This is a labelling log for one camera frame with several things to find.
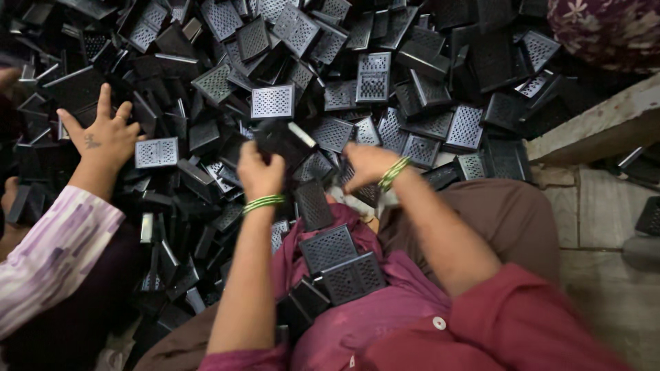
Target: woman's hand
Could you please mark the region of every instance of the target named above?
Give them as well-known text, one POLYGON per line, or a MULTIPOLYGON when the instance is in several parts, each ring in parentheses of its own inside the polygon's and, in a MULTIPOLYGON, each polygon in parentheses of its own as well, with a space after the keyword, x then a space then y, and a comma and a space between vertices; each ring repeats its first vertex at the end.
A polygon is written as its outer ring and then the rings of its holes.
POLYGON ((284 182, 284 158, 274 154, 271 164, 266 165, 257 151, 257 142, 245 142, 238 160, 238 177, 243 183, 247 202, 260 197, 276 195, 284 182))
MULTIPOLYGON (((13 176, 5 182, 5 194, 2 196, 2 210, 5 213, 5 218, 14 205, 16 194, 18 193, 18 177, 13 176)), ((4 261, 9 253, 11 253, 16 245, 18 245, 26 234, 30 231, 27 226, 13 226, 5 223, 5 233, 0 239, 0 262, 4 261)))
POLYGON ((344 185, 344 193, 350 194, 368 184, 378 182, 399 159, 396 153, 370 145, 348 142, 344 154, 355 170, 355 175, 344 185))
POLYGON ((110 117, 111 93, 110 84, 101 86, 96 121, 87 129, 83 129, 66 110, 59 109, 57 114, 81 154, 81 162, 93 163, 95 166, 116 173, 133 156, 135 142, 146 139, 146 136, 137 136, 140 132, 139 123, 126 125, 133 107, 130 102, 122 103, 115 117, 110 117))
POLYGON ((67 111, 59 109, 57 114, 67 128, 71 141, 81 154, 81 162, 69 180, 69 185, 83 189, 109 201, 115 187, 119 169, 133 156, 135 142, 146 139, 137 136, 140 124, 126 125, 132 105, 124 102, 111 118, 110 85, 101 86, 98 97, 96 121, 83 129, 67 111))

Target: forearm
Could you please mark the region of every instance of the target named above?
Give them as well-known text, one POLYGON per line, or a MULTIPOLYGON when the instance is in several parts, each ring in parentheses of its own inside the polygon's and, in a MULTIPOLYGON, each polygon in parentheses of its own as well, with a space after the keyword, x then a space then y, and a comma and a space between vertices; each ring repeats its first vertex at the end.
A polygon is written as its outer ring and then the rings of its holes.
POLYGON ((66 187, 0 264, 0 339, 76 291, 123 218, 99 197, 66 187))
POLYGON ((498 272, 500 261, 486 241, 414 170, 404 169, 393 188, 427 262, 449 295, 457 296, 498 272))
POLYGON ((275 346, 275 299, 271 283, 271 225, 274 206, 243 220, 229 278, 213 323, 208 353, 275 346))
POLYGON ((109 164, 93 163, 93 161, 82 159, 68 185, 83 189, 105 202, 110 202, 118 173, 119 168, 111 168, 109 164))

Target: purple floral cloth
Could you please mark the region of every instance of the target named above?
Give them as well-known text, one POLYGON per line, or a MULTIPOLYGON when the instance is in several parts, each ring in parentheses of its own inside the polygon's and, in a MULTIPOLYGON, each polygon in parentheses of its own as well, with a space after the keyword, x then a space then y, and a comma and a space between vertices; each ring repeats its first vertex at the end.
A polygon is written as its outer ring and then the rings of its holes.
POLYGON ((566 50, 604 69, 660 72, 659 0, 550 0, 548 21, 566 50))

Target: purple patterned shirt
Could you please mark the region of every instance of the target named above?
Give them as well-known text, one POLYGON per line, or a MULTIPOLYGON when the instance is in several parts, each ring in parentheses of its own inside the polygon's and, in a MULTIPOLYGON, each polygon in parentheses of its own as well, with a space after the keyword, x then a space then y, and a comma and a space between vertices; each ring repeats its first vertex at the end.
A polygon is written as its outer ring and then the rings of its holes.
POLYGON ((0 340, 74 293, 125 215, 68 185, 0 263, 0 340))

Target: bangle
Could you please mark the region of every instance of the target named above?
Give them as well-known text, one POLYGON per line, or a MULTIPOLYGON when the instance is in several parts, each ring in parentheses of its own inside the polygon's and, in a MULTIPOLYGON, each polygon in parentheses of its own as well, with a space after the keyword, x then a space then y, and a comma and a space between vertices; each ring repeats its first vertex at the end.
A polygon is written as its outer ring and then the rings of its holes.
POLYGON ((265 196, 265 197, 260 197, 256 200, 250 201, 243 207, 243 215, 248 214, 250 211, 254 209, 258 209, 262 206, 269 206, 269 205, 276 205, 278 203, 283 203, 284 202, 284 196, 283 195, 272 195, 272 196, 265 196))
POLYGON ((410 161, 410 157, 401 157, 397 162, 394 163, 394 165, 387 169, 385 175, 383 175, 383 178, 378 182, 378 187, 380 187, 381 191, 389 191, 389 189, 392 187, 392 182, 394 182, 394 178, 396 178, 397 175, 399 175, 399 173, 406 166, 408 166, 410 161))

